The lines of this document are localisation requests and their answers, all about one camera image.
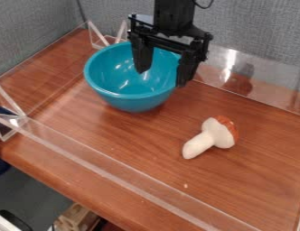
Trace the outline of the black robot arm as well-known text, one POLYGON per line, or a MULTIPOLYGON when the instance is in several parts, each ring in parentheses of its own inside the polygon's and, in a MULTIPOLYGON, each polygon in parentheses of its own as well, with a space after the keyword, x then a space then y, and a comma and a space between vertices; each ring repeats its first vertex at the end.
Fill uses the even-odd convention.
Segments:
POLYGON ((181 55, 175 86, 183 87, 194 78, 198 65, 206 60, 210 32, 194 26, 194 8, 207 9, 195 0, 155 0, 154 14, 129 15, 131 29, 133 61, 138 73, 147 71, 153 64, 154 48, 181 55))

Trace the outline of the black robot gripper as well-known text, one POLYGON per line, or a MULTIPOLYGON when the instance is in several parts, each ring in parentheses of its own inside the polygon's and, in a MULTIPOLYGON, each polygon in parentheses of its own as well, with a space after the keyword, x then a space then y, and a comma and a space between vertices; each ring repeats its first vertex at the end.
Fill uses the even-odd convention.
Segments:
POLYGON ((193 79, 199 61, 206 60, 213 35, 194 25, 190 12, 155 12, 153 15, 131 14, 131 51, 138 73, 146 72, 153 63, 154 48, 181 55, 177 68, 177 86, 193 79))

